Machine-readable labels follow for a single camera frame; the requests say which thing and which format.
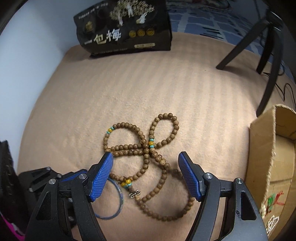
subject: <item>metal screw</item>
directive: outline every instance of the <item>metal screw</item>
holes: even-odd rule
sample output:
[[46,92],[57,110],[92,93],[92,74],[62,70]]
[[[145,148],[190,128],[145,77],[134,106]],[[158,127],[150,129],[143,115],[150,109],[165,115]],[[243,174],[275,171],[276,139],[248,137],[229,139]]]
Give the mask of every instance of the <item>metal screw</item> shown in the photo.
[[85,179],[87,175],[85,173],[81,173],[78,177],[79,179]]
[[52,184],[55,184],[55,182],[56,182],[56,180],[53,178],[53,179],[50,179],[49,181],[48,181],[48,183],[50,184],[50,185],[52,185]]
[[242,183],[244,182],[241,178],[237,178],[237,179],[235,179],[235,181],[236,181],[238,184],[242,184]]
[[212,179],[213,175],[211,173],[207,172],[207,173],[205,173],[205,178]]

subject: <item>striped fabric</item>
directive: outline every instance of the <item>striped fabric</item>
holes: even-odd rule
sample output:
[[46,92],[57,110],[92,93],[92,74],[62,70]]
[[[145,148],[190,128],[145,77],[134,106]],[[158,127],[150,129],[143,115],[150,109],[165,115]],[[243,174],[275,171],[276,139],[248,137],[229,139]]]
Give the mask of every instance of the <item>striped fabric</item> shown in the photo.
[[[215,66],[233,45],[200,35],[173,33],[172,50],[89,59],[80,46],[71,48],[57,67],[27,122],[18,162],[18,172],[51,166],[66,173],[88,169],[103,155],[102,139],[117,122],[137,125],[148,136],[159,113],[172,112],[180,129],[176,138],[158,150],[177,167],[178,154],[186,151],[194,163],[220,179],[244,178],[247,167],[250,123],[263,95],[267,78],[256,73],[259,56],[243,51],[226,68]],[[283,87],[292,84],[286,76]],[[283,103],[277,90],[273,104]],[[286,105],[294,108],[288,94]],[[156,141],[169,136],[172,124],[160,121]],[[109,146],[138,143],[126,129],[115,130]],[[129,176],[143,165],[139,156],[114,159],[113,172]],[[146,174],[133,182],[147,194],[155,187],[161,171],[153,162]],[[198,203],[178,221],[159,222],[145,216],[124,192],[124,207],[118,217],[99,220],[108,240],[185,240],[198,210]],[[182,182],[168,177],[160,193],[148,202],[161,215],[176,215],[187,201]],[[113,214],[119,200],[107,183],[94,210]],[[221,202],[215,239],[222,221]],[[75,237],[79,232],[73,231]]]

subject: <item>gold circle logo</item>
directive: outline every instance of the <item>gold circle logo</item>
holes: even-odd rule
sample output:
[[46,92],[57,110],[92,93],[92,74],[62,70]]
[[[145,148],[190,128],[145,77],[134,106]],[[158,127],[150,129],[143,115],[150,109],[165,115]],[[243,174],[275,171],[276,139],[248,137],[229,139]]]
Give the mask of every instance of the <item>gold circle logo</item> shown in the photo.
[[146,34],[147,34],[148,36],[152,36],[152,35],[154,35],[154,33],[155,33],[155,31],[154,31],[153,28],[149,28],[149,29],[147,29],[147,31],[146,31]]
[[134,37],[137,35],[137,33],[136,33],[136,31],[131,30],[131,31],[129,32],[128,35],[129,35],[131,38],[134,38]]
[[143,29],[139,29],[137,34],[138,36],[143,37],[145,35],[145,31]]

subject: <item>cardboard box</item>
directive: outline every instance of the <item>cardboard box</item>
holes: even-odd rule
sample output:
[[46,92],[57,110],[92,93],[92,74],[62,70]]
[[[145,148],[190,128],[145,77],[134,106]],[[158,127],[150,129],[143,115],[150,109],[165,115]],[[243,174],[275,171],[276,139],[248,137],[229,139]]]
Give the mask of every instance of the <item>cardboard box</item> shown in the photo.
[[296,113],[275,105],[250,125],[246,185],[264,221],[269,240],[296,207]]

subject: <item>mala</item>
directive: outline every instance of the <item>mala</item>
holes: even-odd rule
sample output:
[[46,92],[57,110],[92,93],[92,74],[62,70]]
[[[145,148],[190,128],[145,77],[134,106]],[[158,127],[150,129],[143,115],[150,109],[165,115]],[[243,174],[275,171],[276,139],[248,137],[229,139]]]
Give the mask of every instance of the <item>mala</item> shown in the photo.
[[[158,122],[162,119],[170,119],[173,122],[174,127],[172,130],[172,133],[168,138],[166,138],[165,140],[162,140],[161,142],[156,143],[155,137],[154,137],[154,130]],[[139,144],[133,144],[133,145],[132,144],[116,145],[109,148],[108,138],[111,132],[118,128],[126,128],[131,131],[134,131],[135,133],[138,134],[141,142]],[[163,158],[162,155],[158,154],[158,152],[156,151],[156,149],[159,149],[162,146],[170,143],[177,135],[178,130],[179,130],[179,121],[177,121],[177,117],[174,116],[172,113],[164,113],[164,114],[159,114],[158,117],[156,117],[152,122],[149,130],[149,141],[145,139],[145,135],[143,134],[143,131],[141,131],[139,127],[128,122],[121,122],[121,123],[114,124],[111,128],[108,129],[104,137],[104,143],[103,143],[104,150],[111,152],[114,157],[132,156],[132,155],[144,157],[143,167],[133,176],[125,177],[125,176],[115,175],[114,173],[110,173],[109,177],[113,180],[119,181],[121,183],[121,186],[126,188],[129,191],[130,193],[129,196],[135,199],[137,205],[143,211],[143,213],[157,220],[172,221],[172,220],[177,220],[178,218],[183,217],[191,209],[191,207],[193,206],[193,202],[195,200],[194,197],[189,196],[186,206],[176,216],[161,216],[160,214],[149,210],[146,206],[146,202],[151,200],[155,195],[157,195],[160,192],[163,185],[165,184],[165,181],[169,173],[172,174],[172,176],[174,177],[177,177],[181,180],[183,179],[182,173],[178,169],[173,169],[170,166],[170,164],[166,162],[166,159]],[[146,170],[149,167],[150,158],[153,158],[155,162],[158,163],[159,168],[162,170],[162,174],[156,187],[151,192],[149,192],[146,196],[140,198],[139,195],[141,194],[141,192],[133,188],[132,182],[136,181],[138,178],[140,178],[142,175],[145,174]]]

